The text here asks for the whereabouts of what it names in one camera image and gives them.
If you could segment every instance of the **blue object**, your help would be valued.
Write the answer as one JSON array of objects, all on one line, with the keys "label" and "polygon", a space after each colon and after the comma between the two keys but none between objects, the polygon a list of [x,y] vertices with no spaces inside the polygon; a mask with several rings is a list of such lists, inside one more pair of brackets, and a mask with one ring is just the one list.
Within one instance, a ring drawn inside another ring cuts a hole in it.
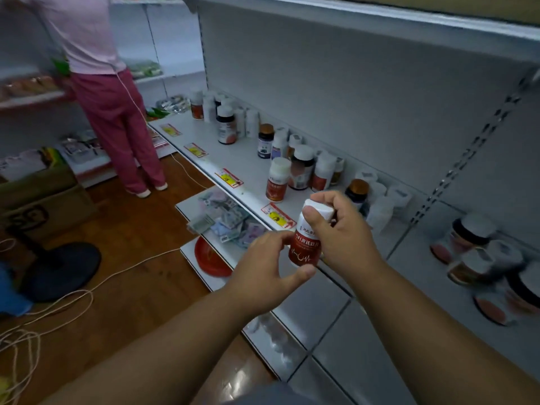
[{"label": "blue object", "polygon": [[0,261],[0,312],[17,317],[28,313],[32,302],[13,290],[9,266]]}]

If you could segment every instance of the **brown bottle cap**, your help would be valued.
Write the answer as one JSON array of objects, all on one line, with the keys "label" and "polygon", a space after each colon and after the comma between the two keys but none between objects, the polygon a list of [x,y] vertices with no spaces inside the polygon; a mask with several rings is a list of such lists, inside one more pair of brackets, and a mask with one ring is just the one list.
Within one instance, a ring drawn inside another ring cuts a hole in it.
[{"label": "brown bottle cap", "polygon": [[259,128],[260,133],[270,135],[274,133],[274,126],[271,123],[263,123]]},{"label": "brown bottle cap", "polygon": [[353,179],[349,185],[349,190],[354,194],[367,195],[369,192],[369,183],[362,179]]}]

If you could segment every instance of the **red-bordered price tag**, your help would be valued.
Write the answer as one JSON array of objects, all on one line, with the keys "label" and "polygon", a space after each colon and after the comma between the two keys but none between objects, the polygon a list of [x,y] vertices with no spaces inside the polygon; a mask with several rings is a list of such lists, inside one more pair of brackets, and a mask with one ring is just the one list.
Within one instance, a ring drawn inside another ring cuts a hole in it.
[{"label": "red-bordered price tag", "polygon": [[208,155],[208,153],[204,149],[199,148],[199,146],[195,145],[195,143],[190,143],[189,145],[184,147],[198,158],[204,158],[204,156]]},{"label": "red-bordered price tag", "polygon": [[239,178],[234,176],[226,169],[220,170],[219,173],[216,173],[216,175],[219,176],[226,184],[231,186],[233,189],[236,189],[238,186],[244,184],[244,182],[242,182]]},{"label": "red-bordered price tag", "polygon": [[261,211],[284,229],[290,229],[296,226],[296,222],[274,203],[267,204]]},{"label": "red-bordered price tag", "polygon": [[170,136],[179,136],[182,135],[182,133],[176,129],[174,126],[172,126],[170,123],[165,123],[163,125],[159,125],[159,127],[165,132],[167,135]]}]

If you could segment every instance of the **left hand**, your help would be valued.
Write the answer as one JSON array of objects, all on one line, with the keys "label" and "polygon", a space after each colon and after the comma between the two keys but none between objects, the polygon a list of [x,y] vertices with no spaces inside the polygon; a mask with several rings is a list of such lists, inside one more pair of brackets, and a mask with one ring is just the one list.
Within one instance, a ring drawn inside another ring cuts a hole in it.
[{"label": "left hand", "polygon": [[294,274],[279,276],[279,253],[294,238],[292,231],[268,231],[257,238],[237,264],[224,290],[246,310],[249,320],[279,306],[294,290],[315,275],[303,265]]}]

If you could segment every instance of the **pink pants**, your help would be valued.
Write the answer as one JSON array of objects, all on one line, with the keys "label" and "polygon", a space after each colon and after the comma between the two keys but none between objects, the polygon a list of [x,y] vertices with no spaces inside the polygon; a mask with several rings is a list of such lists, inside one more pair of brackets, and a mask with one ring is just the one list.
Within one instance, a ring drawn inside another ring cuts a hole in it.
[{"label": "pink pants", "polygon": [[143,97],[128,69],[118,76],[129,94],[116,75],[71,74],[71,81],[77,100],[103,149],[111,157],[118,177],[127,190],[142,193],[147,187],[137,172],[135,159],[153,185],[164,185],[165,175],[145,119],[139,112],[146,114]]}]

